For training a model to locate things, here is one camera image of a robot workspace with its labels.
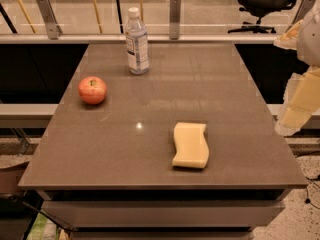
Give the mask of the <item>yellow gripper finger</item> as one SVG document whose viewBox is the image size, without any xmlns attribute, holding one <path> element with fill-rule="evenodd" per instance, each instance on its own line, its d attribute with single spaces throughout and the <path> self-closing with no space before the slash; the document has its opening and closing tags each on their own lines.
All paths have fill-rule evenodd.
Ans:
<svg viewBox="0 0 320 240">
<path fill-rule="evenodd" d="M 281 136 L 292 136 L 320 108 L 320 68 L 310 66 L 303 74 L 293 73 L 283 99 L 275 131 Z"/>
<path fill-rule="evenodd" d="M 299 20 L 292 27 L 290 27 L 283 35 L 278 37 L 273 45 L 286 50 L 296 50 L 297 49 L 297 39 L 299 36 L 299 30 L 303 21 Z"/>
</svg>

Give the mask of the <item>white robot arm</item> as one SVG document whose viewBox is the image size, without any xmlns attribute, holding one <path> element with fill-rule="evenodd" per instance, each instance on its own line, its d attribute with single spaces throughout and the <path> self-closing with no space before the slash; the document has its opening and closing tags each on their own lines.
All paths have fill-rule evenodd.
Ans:
<svg viewBox="0 0 320 240">
<path fill-rule="evenodd" d="M 303 19 L 274 41 L 278 48 L 295 50 L 308 65 L 303 74 L 293 73 L 287 82 L 275 131 L 292 136 L 320 108 L 320 7 L 315 4 Z"/>
</svg>

